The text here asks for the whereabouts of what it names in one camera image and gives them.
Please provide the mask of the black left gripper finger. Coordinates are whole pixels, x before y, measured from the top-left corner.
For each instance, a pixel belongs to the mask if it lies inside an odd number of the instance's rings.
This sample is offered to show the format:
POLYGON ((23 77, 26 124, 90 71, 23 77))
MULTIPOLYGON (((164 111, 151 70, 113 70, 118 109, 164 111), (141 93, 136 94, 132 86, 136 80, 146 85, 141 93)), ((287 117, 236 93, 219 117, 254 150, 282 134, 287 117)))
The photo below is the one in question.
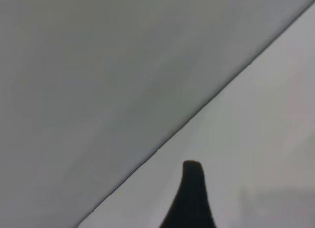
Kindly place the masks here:
POLYGON ((205 176, 198 161, 183 162, 182 178, 162 228, 215 228, 205 176))

